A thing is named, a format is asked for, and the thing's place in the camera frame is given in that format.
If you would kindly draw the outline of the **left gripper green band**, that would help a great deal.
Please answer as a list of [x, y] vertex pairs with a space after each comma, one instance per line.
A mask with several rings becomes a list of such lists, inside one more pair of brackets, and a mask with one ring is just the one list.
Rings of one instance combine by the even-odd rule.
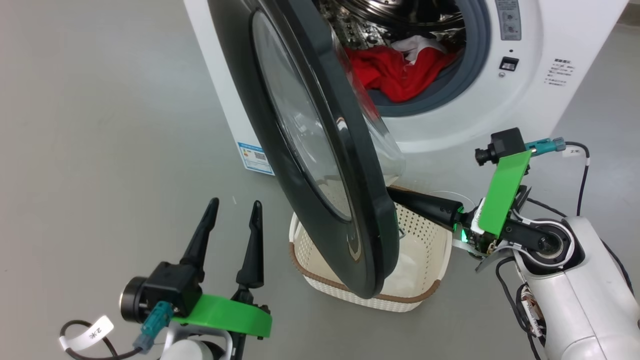
[[[219, 198], [211, 198], [194, 235], [180, 259], [195, 268], [198, 281], [205, 278], [204, 264], [210, 233], [215, 227]], [[170, 360], [243, 360], [249, 337], [269, 338], [273, 317], [267, 305], [258, 305], [250, 289], [265, 284], [263, 205], [254, 201], [249, 219], [250, 236], [231, 298], [204, 294], [188, 317], [170, 323]]]

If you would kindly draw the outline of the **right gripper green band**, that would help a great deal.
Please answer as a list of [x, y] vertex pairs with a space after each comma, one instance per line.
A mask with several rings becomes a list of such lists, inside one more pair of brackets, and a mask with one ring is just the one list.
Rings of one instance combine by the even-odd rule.
[[486, 258], [491, 243], [502, 241], [505, 225], [522, 178], [530, 164], [531, 150], [500, 158], [487, 194], [477, 207], [464, 213], [461, 202], [388, 187], [394, 203], [443, 228], [454, 228], [452, 246], [478, 258]]

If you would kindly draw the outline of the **red garment with white collar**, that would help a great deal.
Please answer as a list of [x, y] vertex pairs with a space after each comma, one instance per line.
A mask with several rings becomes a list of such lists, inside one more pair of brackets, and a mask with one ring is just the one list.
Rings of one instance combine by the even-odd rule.
[[446, 50], [435, 39], [429, 39], [421, 35], [413, 35], [409, 38], [401, 39], [393, 42], [388, 47], [401, 52], [406, 61], [402, 80], [405, 95], [397, 99], [382, 92], [393, 103], [402, 103], [416, 98], [458, 56], [457, 53]]

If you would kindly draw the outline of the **dark round washer door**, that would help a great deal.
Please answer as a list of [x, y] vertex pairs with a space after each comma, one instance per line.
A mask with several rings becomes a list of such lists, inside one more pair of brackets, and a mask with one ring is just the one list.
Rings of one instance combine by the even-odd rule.
[[395, 269], [405, 157], [317, 0], [208, 0], [231, 79], [293, 212], [364, 299]]

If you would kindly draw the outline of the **cream perforated laundry basket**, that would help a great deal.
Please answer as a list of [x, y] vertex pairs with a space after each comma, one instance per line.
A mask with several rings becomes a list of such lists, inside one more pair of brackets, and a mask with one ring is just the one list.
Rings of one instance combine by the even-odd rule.
[[364, 299], [347, 289], [293, 214], [288, 250], [295, 269], [313, 289], [354, 305], [394, 313], [416, 309], [441, 285], [450, 263], [453, 233], [402, 205], [395, 207], [404, 237], [400, 239], [398, 264], [377, 296]]

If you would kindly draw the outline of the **grey rubber door gasket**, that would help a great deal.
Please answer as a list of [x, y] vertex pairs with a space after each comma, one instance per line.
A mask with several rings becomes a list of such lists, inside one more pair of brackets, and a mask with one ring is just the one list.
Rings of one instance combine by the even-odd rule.
[[378, 89], [368, 95], [384, 117], [417, 116], [439, 109], [466, 91], [486, 64], [492, 41], [493, 9], [487, 0], [455, 0], [466, 30], [466, 46], [424, 91], [404, 102], [392, 102]]

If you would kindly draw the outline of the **white front-load washing machine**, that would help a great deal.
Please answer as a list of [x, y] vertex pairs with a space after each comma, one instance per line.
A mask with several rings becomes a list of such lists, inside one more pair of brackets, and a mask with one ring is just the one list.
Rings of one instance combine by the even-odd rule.
[[501, 39], [495, 0], [480, 75], [450, 103], [418, 115], [380, 116], [406, 161], [391, 185], [422, 193], [470, 192], [463, 175], [491, 133], [517, 127], [526, 141], [557, 126], [627, 0], [519, 0], [521, 41]]

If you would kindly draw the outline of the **blue energy label sticker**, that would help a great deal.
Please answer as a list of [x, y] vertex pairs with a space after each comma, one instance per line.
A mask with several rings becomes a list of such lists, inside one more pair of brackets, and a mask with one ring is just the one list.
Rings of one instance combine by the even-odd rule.
[[237, 147], [245, 169], [256, 173], [275, 175], [265, 152], [260, 146], [237, 142]]

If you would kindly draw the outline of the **perforated steel washer drum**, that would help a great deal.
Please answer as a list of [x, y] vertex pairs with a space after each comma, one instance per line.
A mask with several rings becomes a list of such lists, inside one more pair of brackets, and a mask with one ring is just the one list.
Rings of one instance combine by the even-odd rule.
[[455, 0], [311, 0], [340, 43], [366, 50], [421, 35], [455, 53], [466, 27]]

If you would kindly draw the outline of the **grey warning sticker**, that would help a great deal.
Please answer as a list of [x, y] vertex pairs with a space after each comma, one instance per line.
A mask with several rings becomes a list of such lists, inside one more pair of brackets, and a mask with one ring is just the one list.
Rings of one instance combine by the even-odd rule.
[[494, 2], [498, 14], [501, 40], [521, 41], [522, 23], [519, 0], [494, 0]]

